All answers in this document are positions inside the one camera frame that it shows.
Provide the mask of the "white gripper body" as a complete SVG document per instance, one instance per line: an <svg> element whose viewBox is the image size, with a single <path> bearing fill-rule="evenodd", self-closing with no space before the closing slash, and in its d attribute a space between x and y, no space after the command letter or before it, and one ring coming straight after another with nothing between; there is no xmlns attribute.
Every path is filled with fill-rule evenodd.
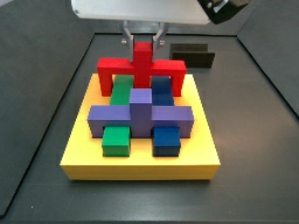
<svg viewBox="0 0 299 224"><path fill-rule="evenodd" d="M198 0L71 0L79 18L206 25Z"/></svg>

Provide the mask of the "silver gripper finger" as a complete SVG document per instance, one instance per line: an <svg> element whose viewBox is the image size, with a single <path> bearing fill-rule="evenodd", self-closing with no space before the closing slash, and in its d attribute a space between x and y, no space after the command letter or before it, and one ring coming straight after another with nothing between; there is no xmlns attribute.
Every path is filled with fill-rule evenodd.
<svg viewBox="0 0 299 224"><path fill-rule="evenodd" d="M153 60L157 60L158 51L165 47L165 37L169 32L169 28L169 23L161 23L158 33L153 36Z"/></svg>
<svg viewBox="0 0 299 224"><path fill-rule="evenodd" d="M130 32L129 22L123 21L121 23L119 28L121 28L121 31L123 34L122 45L127 47L127 49L130 51L130 57L134 57L135 36Z"/></svg>

